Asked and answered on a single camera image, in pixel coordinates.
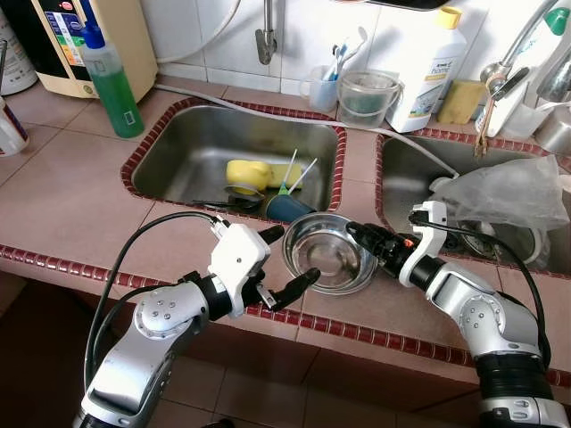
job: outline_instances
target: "plastic bag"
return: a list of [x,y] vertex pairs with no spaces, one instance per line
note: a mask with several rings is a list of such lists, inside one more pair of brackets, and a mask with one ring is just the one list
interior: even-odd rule
[[446,202],[450,218],[547,231],[569,223],[555,156],[511,160],[440,185],[430,198]]

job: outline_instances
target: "red tile trim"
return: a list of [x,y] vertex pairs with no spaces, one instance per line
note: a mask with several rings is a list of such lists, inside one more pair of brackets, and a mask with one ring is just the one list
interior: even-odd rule
[[[0,244],[0,258],[8,259],[15,263],[34,265],[38,268],[42,267],[57,270],[63,274],[82,276],[101,283],[104,282],[111,273],[109,269],[105,269],[104,267],[81,264],[75,261],[50,257],[2,244]],[[129,275],[126,273],[118,273],[113,283],[130,288],[168,284],[159,279]],[[342,336],[357,342],[370,343],[375,346],[398,350],[424,358],[437,359],[457,366],[474,366],[474,362],[466,350],[421,341],[420,339],[397,333],[384,332],[366,326],[344,323],[342,321],[317,317],[310,314],[301,314],[291,309],[271,312],[263,308],[261,304],[247,308],[246,314],[252,317],[270,319],[279,323],[298,325],[302,328],[308,328],[317,332]],[[571,389],[571,373],[569,372],[551,369],[548,373],[548,379],[552,385]]]
[[[440,129],[432,129],[432,128],[420,129],[418,131],[411,132],[410,135],[411,136],[424,136],[424,137],[430,137],[430,138],[449,140],[449,141],[456,142],[459,144],[474,144],[474,142],[476,141],[476,136],[473,136],[473,135],[450,133],[448,131],[442,131]],[[377,167],[376,167],[377,177],[376,177],[376,191],[375,191],[375,211],[377,212],[377,216],[380,220],[381,226],[386,227],[387,229],[392,230],[394,232],[393,228],[389,225],[389,223],[386,220],[385,215],[383,213],[383,148],[384,148],[384,143],[385,143],[385,137],[382,135],[379,135],[377,138]],[[529,143],[524,143],[524,142],[518,142],[518,141],[511,141],[511,140],[506,140],[503,138],[489,138],[488,139],[488,146],[493,147],[493,148],[497,148],[497,149],[511,150],[512,152],[530,152],[530,153],[535,154],[537,156],[548,156],[551,154],[551,153],[543,150],[539,145],[534,145],[534,144],[529,144]],[[571,173],[571,157],[557,156],[557,160],[558,160],[559,166],[561,168],[563,168],[567,172]],[[479,259],[479,258],[472,257],[472,256],[459,255],[459,254],[449,253],[449,252],[445,252],[445,251],[443,252],[443,254],[446,255],[447,257],[452,257],[454,259],[473,260],[473,261],[477,261],[479,263],[487,263],[487,264],[492,264],[494,266],[501,266],[503,268],[510,268],[510,269],[518,270],[516,265],[505,263],[505,262],[496,263],[496,262],[492,262],[490,260]],[[550,272],[550,271],[546,271],[546,270],[539,271],[539,270],[530,269],[530,271],[533,273],[536,273],[536,274],[540,274],[540,275],[546,275],[546,276],[551,276],[551,277],[555,277],[555,278],[571,280],[571,275],[565,275],[565,274]]]
[[[279,116],[287,116],[291,118],[300,118],[300,119],[314,119],[314,120],[331,120],[328,116],[320,113],[314,113],[311,111],[300,111],[300,110],[292,110],[292,109],[285,109],[281,107],[272,107],[269,105],[261,105],[261,104],[254,104],[254,103],[241,103],[237,101],[226,100],[230,103],[234,103],[236,105],[245,107],[247,109],[262,111],[268,114],[274,114]],[[149,131],[147,136],[143,139],[143,142],[135,149],[135,151],[131,154],[131,156],[127,159],[127,161],[123,164],[120,170],[120,177],[123,185],[127,188],[127,190],[135,195],[136,197],[143,198],[143,199],[152,199],[148,198],[147,196],[143,195],[142,193],[138,192],[138,190],[133,185],[132,176],[135,168],[139,164],[139,162],[144,158],[146,153],[151,149],[153,144],[156,142],[157,138],[167,127],[170,120],[179,112],[185,109],[196,107],[198,105],[216,105],[214,103],[210,103],[208,101],[201,100],[200,98],[195,97],[188,97],[184,100],[180,100],[176,103],[173,103],[165,113],[157,120],[154,124],[153,128]],[[327,211],[335,211],[339,208],[341,204],[341,187],[343,184],[343,165],[345,162],[345,153],[347,151],[347,132],[345,128],[340,127],[332,127],[335,133],[337,134],[337,152],[335,154],[335,169],[333,172],[334,181],[333,181],[333,188],[331,193],[331,202],[327,207]],[[161,199],[155,199],[159,202],[167,202],[167,203],[174,203],[176,205],[182,205],[187,207],[195,207],[189,203],[183,202],[174,202],[174,201],[167,201]],[[206,211],[214,211],[214,212],[222,212],[220,210],[214,210],[212,208],[201,207],[201,210]],[[255,218],[258,220],[262,220],[266,223],[278,223],[276,221],[266,220],[265,218],[256,217],[253,215],[248,214],[238,214],[232,213],[233,216],[239,218]]]

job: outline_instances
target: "kitchen sink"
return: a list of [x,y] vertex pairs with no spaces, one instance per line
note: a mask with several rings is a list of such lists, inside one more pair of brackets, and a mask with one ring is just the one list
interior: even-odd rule
[[[506,161],[533,157],[528,152],[489,148],[486,156],[477,159],[473,156],[474,146],[472,144],[414,136],[412,139],[456,169],[461,175]],[[379,186],[381,219],[395,232],[411,234],[412,227],[408,221],[408,216],[412,206],[426,201],[431,196],[432,193],[428,190],[428,186],[435,178],[450,177],[450,173],[423,153],[396,139],[387,139],[382,144],[379,155],[382,156],[383,164],[382,185]],[[569,193],[563,193],[563,203],[567,212],[571,212],[571,196]],[[549,231],[548,237],[550,238],[550,257],[547,266],[540,268],[540,270],[571,274],[571,227],[566,226]],[[503,239],[510,242],[510,238],[511,236],[506,235]],[[474,253],[473,248],[468,248],[462,243],[447,245],[445,250],[481,257]]]
[[[306,169],[294,198],[316,210],[334,209],[332,194],[340,186],[335,164],[341,128],[266,119],[212,105],[179,111],[166,125],[135,168],[132,183],[137,193],[154,199],[193,204],[193,201],[227,202],[226,166],[233,159],[287,164],[297,149],[296,163]],[[247,214],[265,218],[266,205],[278,189],[266,189],[263,204]],[[238,208],[229,211],[241,212]]]

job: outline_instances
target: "green dish soap bottle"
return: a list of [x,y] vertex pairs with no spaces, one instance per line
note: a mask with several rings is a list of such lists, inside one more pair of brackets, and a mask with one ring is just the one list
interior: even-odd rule
[[145,130],[145,124],[128,84],[121,58],[112,43],[105,43],[93,13],[86,12],[86,16],[87,22],[81,30],[86,42],[81,46],[81,58],[87,72],[115,134],[122,138],[138,136]]

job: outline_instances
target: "green liquid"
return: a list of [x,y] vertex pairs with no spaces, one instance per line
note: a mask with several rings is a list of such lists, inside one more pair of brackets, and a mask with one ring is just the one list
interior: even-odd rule
[[121,70],[110,76],[91,75],[99,98],[107,111],[115,134],[121,138],[138,136],[145,130],[137,103],[128,85],[127,76]]

